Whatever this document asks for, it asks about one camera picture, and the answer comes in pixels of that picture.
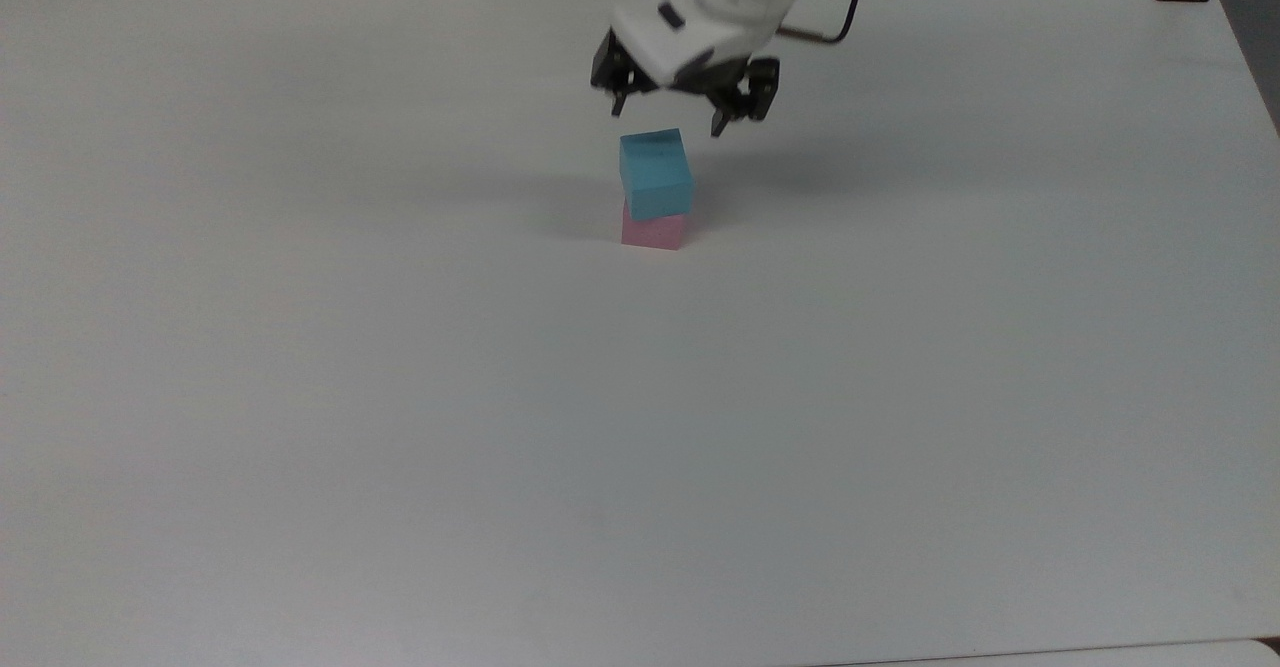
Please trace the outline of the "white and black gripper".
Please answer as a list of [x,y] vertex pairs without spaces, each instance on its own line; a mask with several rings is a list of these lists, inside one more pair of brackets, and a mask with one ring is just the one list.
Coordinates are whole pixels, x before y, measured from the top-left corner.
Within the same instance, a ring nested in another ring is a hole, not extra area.
[[714,108],[710,134],[759,123],[780,88],[778,58],[753,58],[794,0],[621,0],[591,60],[589,83],[621,117],[632,93],[678,90]]

